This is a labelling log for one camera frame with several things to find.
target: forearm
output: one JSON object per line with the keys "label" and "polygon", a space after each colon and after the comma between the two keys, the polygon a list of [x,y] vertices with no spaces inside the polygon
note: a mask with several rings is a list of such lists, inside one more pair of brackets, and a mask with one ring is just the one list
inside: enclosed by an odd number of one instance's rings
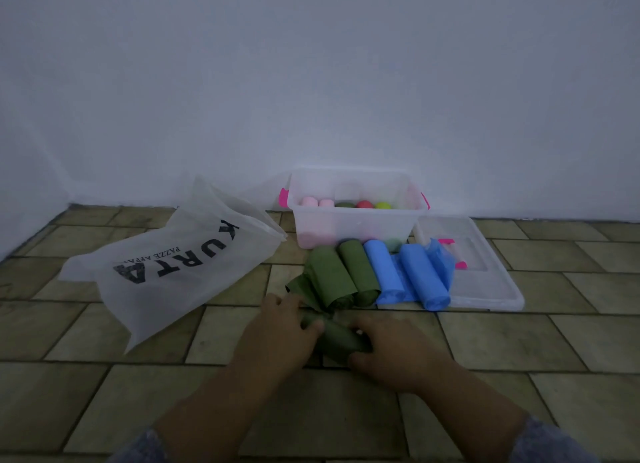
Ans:
{"label": "forearm", "polygon": [[154,428],[172,463],[236,458],[252,420],[277,388],[256,371],[231,364],[158,419]]}
{"label": "forearm", "polygon": [[434,361],[418,395],[470,462],[506,462],[528,417],[448,357]]}

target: container lid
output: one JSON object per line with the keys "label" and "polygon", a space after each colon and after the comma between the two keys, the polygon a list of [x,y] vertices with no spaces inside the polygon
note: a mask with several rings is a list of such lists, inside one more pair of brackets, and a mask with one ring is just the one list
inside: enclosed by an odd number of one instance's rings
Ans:
{"label": "container lid", "polygon": [[524,297],[492,247],[468,217],[423,216],[414,228],[416,241],[440,242],[466,269],[456,269],[451,287],[451,306],[520,311]]}

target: clear plastic container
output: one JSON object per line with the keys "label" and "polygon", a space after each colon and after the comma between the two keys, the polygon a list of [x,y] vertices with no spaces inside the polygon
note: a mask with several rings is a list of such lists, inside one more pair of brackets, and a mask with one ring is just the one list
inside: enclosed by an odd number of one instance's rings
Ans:
{"label": "clear plastic container", "polygon": [[[300,202],[306,196],[336,203],[388,202],[393,209],[303,207]],[[426,198],[405,172],[330,168],[295,170],[289,191],[282,189],[280,205],[292,209],[302,249],[336,245],[345,239],[379,239],[396,249],[429,209]]]}
{"label": "clear plastic container", "polygon": [[451,306],[486,308],[500,311],[520,311],[524,297],[498,256],[468,217],[420,217],[413,230],[422,245],[430,238],[444,241],[444,246],[456,258],[464,261],[466,269],[456,269],[451,287]]}

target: red ball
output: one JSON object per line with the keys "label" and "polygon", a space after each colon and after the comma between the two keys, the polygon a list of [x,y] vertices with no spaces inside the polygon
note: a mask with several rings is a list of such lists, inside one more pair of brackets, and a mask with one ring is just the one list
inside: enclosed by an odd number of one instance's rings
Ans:
{"label": "red ball", "polygon": [[373,209],[373,204],[368,200],[361,200],[356,204],[358,209]]}

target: tiled floor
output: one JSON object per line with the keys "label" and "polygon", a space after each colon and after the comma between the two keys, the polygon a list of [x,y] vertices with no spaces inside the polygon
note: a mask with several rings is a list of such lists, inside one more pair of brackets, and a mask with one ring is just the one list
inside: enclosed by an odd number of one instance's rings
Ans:
{"label": "tiled floor", "polygon": [[[168,209],[73,207],[0,265],[0,463],[98,463],[228,363],[269,290],[301,272],[292,233],[264,264],[123,355],[126,330],[92,283],[57,281],[69,256],[147,229]],[[607,460],[640,461],[640,225],[477,221],[522,313],[416,304],[409,318],[462,365]],[[338,314],[346,322],[353,313]],[[242,457],[441,460],[461,455],[416,397],[312,357],[253,425]]]}

